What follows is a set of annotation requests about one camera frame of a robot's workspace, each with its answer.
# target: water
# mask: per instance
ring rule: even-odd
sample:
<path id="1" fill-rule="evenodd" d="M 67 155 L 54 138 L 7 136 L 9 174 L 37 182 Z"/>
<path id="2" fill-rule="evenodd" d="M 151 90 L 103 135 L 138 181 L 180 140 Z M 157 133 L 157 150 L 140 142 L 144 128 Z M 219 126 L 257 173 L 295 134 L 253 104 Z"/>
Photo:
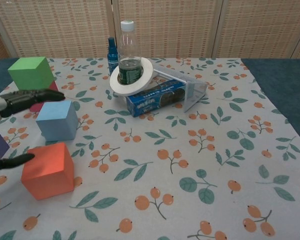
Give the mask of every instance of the water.
<path id="1" fill-rule="evenodd" d="M 136 82 L 142 75 L 140 57 L 129 57 L 119 61 L 119 83 L 129 85 Z"/>

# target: tablecloth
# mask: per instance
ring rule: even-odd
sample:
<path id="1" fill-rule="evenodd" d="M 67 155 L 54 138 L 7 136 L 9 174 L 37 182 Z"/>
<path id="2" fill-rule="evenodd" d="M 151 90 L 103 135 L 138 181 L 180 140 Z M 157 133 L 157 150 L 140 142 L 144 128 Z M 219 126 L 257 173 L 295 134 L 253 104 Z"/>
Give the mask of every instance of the tablecloth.
<path id="1" fill-rule="evenodd" d="M 76 187 L 37 201 L 22 166 L 1 170 L 0 240 L 300 239 L 300 137 L 239 58 L 152 58 L 207 82 L 207 95 L 135 118 L 106 59 L 48 60 L 79 117 L 66 141 Z M 37 116 L 0 122 L 5 157 L 54 143 Z"/>

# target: clear plastic container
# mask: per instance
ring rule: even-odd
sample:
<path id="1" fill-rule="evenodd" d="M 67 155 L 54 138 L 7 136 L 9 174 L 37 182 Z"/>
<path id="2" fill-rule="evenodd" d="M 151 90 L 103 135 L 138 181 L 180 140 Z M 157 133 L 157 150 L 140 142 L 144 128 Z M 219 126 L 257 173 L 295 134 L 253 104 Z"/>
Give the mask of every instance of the clear plastic container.
<path id="1" fill-rule="evenodd" d="M 141 54 L 135 35 L 135 23 L 121 21 L 121 38 L 118 45 L 119 82 L 130 85 L 142 75 Z"/>

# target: small blue bottle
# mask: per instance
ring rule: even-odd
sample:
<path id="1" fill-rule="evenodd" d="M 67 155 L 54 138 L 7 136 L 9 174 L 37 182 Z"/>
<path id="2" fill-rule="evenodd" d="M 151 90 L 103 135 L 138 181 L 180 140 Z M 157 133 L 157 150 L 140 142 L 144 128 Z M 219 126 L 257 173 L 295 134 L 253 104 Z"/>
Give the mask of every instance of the small blue bottle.
<path id="1" fill-rule="evenodd" d="M 108 38 L 109 47 L 108 47 L 108 65 L 109 65 L 109 72 L 110 75 L 118 66 L 118 51 L 115 44 L 115 39 L 113 37 Z"/>

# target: plastic bottle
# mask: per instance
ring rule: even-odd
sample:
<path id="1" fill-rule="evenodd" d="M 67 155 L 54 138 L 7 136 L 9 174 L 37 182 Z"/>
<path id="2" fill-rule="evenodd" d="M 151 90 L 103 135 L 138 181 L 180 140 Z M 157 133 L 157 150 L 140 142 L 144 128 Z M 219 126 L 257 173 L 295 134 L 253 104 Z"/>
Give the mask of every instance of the plastic bottle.
<path id="1" fill-rule="evenodd" d="M 109 66 L 109 72 L 110 75 L 115 70 L 115 68 L 118 66 L 118 51 L 115 44 L 115 39 L 113 37 L 108 38 L 109 47 L 108 47 L 108 66 Z"/>
<path id="2" fill-rule="evenodd" d="M 131 20 L 121 21 L 121 38 L 119 52 L 119 83 L 129 85 L 142 75 L 141 54 L 135 35 L 135 23 Z"/>

